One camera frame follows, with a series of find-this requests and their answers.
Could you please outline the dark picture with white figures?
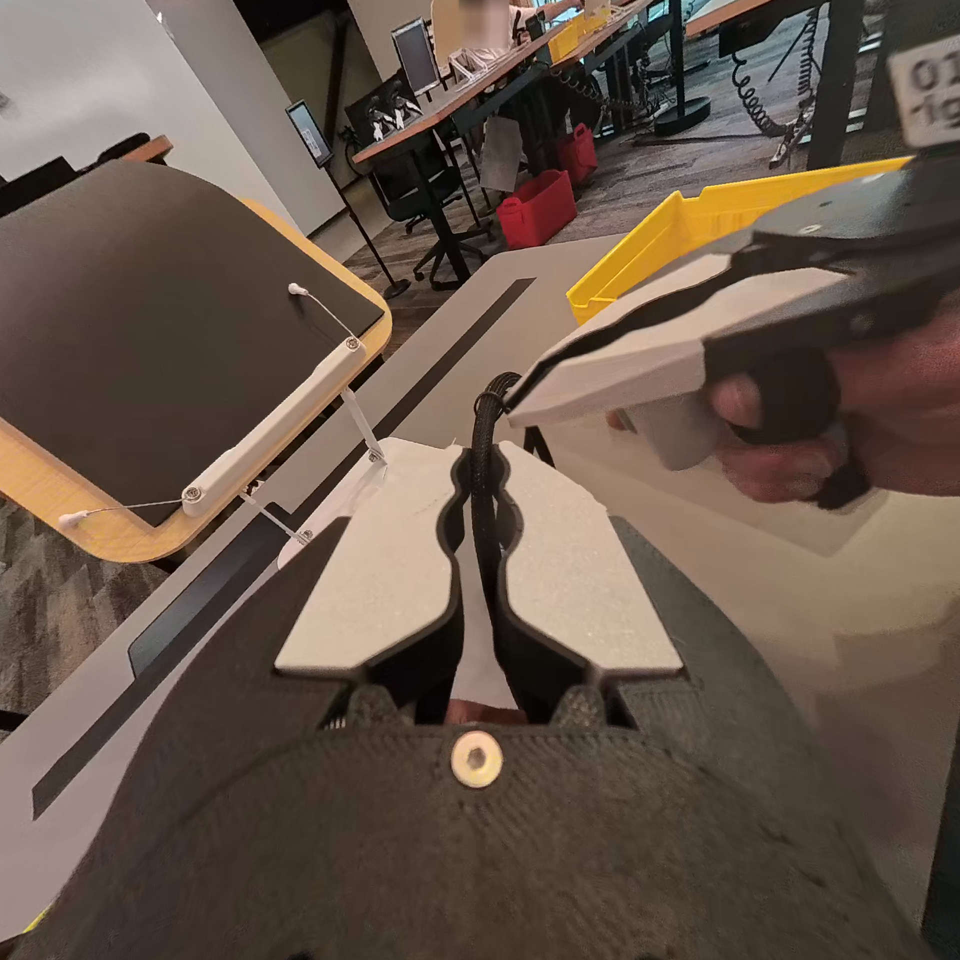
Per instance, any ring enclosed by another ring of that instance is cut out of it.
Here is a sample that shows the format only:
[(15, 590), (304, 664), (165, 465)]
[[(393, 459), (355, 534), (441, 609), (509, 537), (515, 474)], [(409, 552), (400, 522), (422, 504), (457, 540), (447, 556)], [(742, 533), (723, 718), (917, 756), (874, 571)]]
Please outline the dark picture with white figures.
[(423, 116), (423, 110), (399, 69), (359, 100), (347, 105), (344, 113), (352, 130), (352, 145), (362, 150), (407, 128)]

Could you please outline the person's right hand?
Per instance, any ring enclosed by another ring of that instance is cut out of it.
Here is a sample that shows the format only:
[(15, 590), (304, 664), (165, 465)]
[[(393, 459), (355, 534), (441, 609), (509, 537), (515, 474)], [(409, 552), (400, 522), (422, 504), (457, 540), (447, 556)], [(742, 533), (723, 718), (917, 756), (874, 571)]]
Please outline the person's right hand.
[[(870, 486), (959, 496), (958, 293), (922, 327), (829, 355), (841, 391), (847, 448)], [(726, 479), (766, 504), (810, 500), (846, 461), (831, 438), (750, 445), (726, 429), (715, 448)]]

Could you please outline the wooden board with dark panel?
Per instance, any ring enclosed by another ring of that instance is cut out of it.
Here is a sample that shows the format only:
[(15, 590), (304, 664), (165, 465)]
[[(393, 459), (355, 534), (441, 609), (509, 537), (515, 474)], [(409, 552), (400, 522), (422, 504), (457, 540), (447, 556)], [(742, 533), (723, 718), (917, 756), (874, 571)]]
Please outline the wooden board with dark panel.
[(171, 428), (207, 378), (309, 374), (384, 297), (271, 210), (114, 160), (2, 218), (2, 496), (105, 561), (172, 553)]

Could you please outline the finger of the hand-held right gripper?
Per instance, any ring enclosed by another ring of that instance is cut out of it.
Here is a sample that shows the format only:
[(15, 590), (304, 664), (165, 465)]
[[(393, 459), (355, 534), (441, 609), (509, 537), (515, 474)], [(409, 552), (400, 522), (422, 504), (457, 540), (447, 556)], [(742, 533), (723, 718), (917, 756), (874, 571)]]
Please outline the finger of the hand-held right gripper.
[(693, 250), (606, 306), (538, 359), (541, 370), (747, 370), (734, 351), (756, 297), (729, 273), (750, 231)]
[(543, 354), (506, 399), (516, 428), (697, 394), (714, 381), (804, 350), (802, 314), (848, 276), (801, 268), (745, 276), (682, 266), (642, 284)]

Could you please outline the yellow plastic bin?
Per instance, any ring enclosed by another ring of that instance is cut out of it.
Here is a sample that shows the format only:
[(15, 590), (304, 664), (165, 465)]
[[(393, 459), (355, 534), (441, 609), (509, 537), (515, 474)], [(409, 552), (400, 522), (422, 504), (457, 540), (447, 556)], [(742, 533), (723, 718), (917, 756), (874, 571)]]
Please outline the yellow plastic bin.
[(577, 325), (667, 264), (744, 230), (775, 207), (820, 189), (901, 169), (908, 156), (675, 191), (578, 280), (566, 296)]
[(563, 22), (561, 30), (552, 36), (547, 48), (553, 66), (558, 66), (579, 47), (581, 42), (602, 30), (610, 20), (612, 9), (601, 6), (590, 12), (581, 11)]

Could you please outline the grey hanging sheet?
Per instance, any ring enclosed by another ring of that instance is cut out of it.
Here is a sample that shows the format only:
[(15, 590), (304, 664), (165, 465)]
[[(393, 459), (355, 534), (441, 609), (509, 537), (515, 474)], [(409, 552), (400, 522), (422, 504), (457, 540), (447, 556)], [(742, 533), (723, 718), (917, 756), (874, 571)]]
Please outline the grey hanging sheet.
[(479, 163), (480, 184), (502, 194), (515, 191), (523, 158), (520, 124), (509, 117), (491, 115), (486, 119)]

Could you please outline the long wooden desk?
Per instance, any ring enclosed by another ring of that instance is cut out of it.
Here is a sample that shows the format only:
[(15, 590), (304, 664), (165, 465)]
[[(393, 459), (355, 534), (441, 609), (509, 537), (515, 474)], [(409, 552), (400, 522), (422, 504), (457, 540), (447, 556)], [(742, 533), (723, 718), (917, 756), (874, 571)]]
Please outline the long wooden desk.
[(444, 100), (430, 102), (422, 116), (409, 126), (365, 149), (356, 150), (351, 158), (356, 163), (371, 163), (380, 155), (412, 146), (414, 138), (447, 122), (455, 125), (458, 131), (470, 130), (543, 74), (558, 75), (578, 63), (587, 74), (591, 74), (634, 38), (655, 42), (647, 30), (649, 6), (650, 2), (614, 5), (606, 26), (582, 41), (573, 54), (557, 66), (551, 63), (547, 45), (562, 30), (564, 23), (552, 27), (540, 37), (529, 39), (511, 50), (509, 55), (499, 58), (484, 72), (472, 74), (470, 80), (455, 84), (447, 90)]

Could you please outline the small grey monitor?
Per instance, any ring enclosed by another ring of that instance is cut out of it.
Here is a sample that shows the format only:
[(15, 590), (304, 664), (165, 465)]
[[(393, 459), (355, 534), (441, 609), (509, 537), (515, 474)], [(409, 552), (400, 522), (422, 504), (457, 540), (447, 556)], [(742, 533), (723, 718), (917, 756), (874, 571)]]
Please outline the small grey monitor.
[(442, 83), (424, 18), (415, 18), (392, 29), (390, 39), (414, 96), (428, 94)]

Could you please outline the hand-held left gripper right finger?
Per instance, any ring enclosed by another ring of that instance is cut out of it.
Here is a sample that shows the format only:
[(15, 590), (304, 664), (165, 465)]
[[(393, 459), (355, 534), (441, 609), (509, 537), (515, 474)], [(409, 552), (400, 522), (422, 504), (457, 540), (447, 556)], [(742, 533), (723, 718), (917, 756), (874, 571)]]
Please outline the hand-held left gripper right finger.
[(607, 508), (516, 443), (490, 454), (499, 558), (494, 652), (518, 706), (547, 723), (574, 688), (682, 677), (685, 665)]

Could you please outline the red storage bin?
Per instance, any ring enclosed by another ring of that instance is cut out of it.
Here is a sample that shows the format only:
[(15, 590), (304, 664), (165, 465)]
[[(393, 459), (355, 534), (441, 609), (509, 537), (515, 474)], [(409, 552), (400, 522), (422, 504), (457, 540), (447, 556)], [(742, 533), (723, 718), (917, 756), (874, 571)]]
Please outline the red storage bin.
[(558, 168), (565, 171), (574, 188), (587, 184), (598, 168), (594, 132), (584, 123), (558, 138), (555, 144)]

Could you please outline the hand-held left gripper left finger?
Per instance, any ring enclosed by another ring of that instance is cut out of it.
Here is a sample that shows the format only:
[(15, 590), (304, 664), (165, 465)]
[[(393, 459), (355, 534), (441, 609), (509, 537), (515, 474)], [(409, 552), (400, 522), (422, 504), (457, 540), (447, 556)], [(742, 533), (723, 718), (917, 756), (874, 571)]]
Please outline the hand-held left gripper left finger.
[(273, 661), (283, 677), (379, 686), (441, 723), (464, 648), (467, 449), (384, 443), (364, 454), (281, 550), (283, 570), (331, 550)]

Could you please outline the black office chair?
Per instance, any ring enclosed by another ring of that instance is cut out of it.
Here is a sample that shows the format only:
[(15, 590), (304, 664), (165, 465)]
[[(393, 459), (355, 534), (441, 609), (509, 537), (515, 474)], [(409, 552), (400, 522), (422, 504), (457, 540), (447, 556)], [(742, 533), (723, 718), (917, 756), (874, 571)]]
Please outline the black office chair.
[(488, 255), (475, 246), (476, 239), (494, 240), (490, 220), (482, 220), (464, 180), (461, 167), (450, 145), (443, 145), (435, 135), (415, 150), (398, 151), (388, 157), (380, 154), (371, 166), (370, 180), (374, 191), (391, 221), (407, 224), (414, 220), (431, 222), (432, 211), (443, 211), (450, 204), (463, 200), (473, 227), (450, 231), (456, 250), (485, 263)]

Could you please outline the black monitor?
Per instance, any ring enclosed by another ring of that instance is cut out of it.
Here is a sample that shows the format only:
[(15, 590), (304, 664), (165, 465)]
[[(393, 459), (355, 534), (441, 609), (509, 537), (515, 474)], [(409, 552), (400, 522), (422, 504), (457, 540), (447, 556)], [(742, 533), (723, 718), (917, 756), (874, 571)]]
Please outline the black monitor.
[(21, 210), (51, 192), (66, 186), (79, 177), (108, 162), (121, 160), (146, 148), (154, 141), (145, 131), (108, 147), (90, 164), (75, 169), (64, 156), (58, 156), (12, 180), (1, 177), (1, 217)]

